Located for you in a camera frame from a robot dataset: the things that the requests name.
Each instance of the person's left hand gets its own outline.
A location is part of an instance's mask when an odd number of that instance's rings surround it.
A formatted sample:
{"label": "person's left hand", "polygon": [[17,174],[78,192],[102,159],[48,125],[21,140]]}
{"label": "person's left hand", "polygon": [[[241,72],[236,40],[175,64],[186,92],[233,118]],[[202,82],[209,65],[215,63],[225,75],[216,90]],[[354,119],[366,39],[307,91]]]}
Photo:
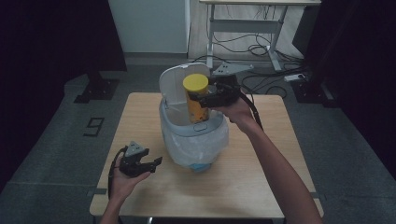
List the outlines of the person's left hand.
{"label": "person's left hand", "polygon": [[120,158],[117,158],[116,166],[114,168],[113,183],[111,186],[111,199],[124,201],[134,190],[134,186],[140,181],[150,176],[150,172],[145,172],[137,177],[129,177],[123,174],[120,169]]}

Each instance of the white plastic container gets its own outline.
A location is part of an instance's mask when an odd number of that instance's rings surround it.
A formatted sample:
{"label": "white plastic container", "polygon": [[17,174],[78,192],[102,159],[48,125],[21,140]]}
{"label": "white plastic container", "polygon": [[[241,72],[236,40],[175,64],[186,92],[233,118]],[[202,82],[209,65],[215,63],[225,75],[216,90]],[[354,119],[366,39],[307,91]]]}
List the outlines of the white plastic container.
{"label": "white plastic container", "polygon": [[182,64],[163,72],[160,77],[161,128],[163,141],[173,161],[183,167],[201,172],[215,162],[220,152],[227,147],[229,130],[224,115],[210,110],[209,119],[191,123],[187,108],[184,77],[190,74],[210,76],[203,63]]}

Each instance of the yellow bottle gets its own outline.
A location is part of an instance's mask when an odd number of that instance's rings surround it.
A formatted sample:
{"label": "yellow bottle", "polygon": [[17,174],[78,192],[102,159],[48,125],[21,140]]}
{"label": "yellow bottle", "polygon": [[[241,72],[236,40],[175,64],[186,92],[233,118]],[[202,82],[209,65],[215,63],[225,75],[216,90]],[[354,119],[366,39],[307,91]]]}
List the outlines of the yellow bottle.
{"label": "yellow bottle", "polygon": [[207,94],[209,80],[202,74],[191,74],[183,79],[183,87],[186,91],[187,107],[191,123],[198,123],[209,119],[209,109],[201,108],[199,102],[190,99],[189,92]]}

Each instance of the white wall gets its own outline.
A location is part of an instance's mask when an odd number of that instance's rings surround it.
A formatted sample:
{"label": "white wall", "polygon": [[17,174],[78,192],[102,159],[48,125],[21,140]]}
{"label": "white wall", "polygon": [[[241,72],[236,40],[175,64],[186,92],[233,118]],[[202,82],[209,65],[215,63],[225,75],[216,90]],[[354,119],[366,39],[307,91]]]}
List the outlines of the white wall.
{"label": "white wall", "polygon": [[109,0],[124,52],[187,53],[190,0]]}

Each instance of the wooden table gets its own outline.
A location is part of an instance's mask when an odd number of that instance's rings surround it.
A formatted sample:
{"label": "wooden table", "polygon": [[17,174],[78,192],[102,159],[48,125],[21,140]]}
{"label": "wooden table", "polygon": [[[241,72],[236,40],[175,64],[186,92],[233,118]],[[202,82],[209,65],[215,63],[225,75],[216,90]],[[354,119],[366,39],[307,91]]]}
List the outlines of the wooden table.
{"label": "wooden table", "polygon": [[[270,46],[266,46],[267,53],[276,71],[282,70],[278,56],[275,52],[276,43],[282,30],[282,25],[288,10],[288,6],[319,6],[320,0],[200,0],[211,6],[209,23],[209,43],[207,44],[206,65],[213,67],[213,35],[215,32],[228,33],[253,33],[274,34]],[[283,6],[278,20],[218,20],[215,19],[216,5],[266,5]]]}
{"label": "wooden table", "polygon": [[[122,216],[136,217],[235,217],[282,218],[283,214],[268,186],[248,138],[229,123],[229,146],[212,167],[196,174],[171,160],[160,127],[160,93],[132,93],[123,110],[97,188],[107,188],[111,162],[120,148],[134,140],[148,147],[142,162],[163,157],[155,174],[139,183],[120,210]],[[316,192],[306,167],[288,112],[279,96],[254,95],[262,125],[275,145],[289,160],[310,192]],[[320,201],[315,199],[323,214]],[[107,195],[96,194],[91,214],[101,216]]]}

